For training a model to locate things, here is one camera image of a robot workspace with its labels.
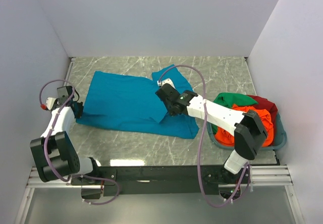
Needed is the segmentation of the blue t-shirt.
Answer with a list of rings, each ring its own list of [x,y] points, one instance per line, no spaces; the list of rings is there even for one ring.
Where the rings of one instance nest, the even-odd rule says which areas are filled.
[[[157,97],[159,78],[171,79],[183,93],[192,90],[187,79],[170,65],[153,72],[152,78],[96,71],[76,122],[105,130],[151,133],[194,139],[199,131],[195,118],[171,116]]]

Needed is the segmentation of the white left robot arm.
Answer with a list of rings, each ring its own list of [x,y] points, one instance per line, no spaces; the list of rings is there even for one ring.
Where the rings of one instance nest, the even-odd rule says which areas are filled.
[[[43,110],[51,112],[51,119],[45,132],[30,142],[39,177],[46,183],[83,176],[88,184],[94,185],[101,178],[98,162],[92,157],[80,158],[68,135],[71,123],[83,113],[83,103],[74,99],[79,93],[73,86],[62,86],[57,88],[57,94],[57,98],[49,97],[40,103]]]

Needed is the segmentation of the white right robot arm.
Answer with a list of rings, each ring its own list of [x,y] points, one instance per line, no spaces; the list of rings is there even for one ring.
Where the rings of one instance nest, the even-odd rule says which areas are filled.
[[[158,81],[157,84],[159,89],[156,95],[171,116],[187,115],[202,119],[234,137],[234,150],[217,177],[224,184],[235,182],[241,168],[255,159],[268,137],[260,116],[253,110],[245,113],[226,108],[189,90],[179,93],[170,79]]]

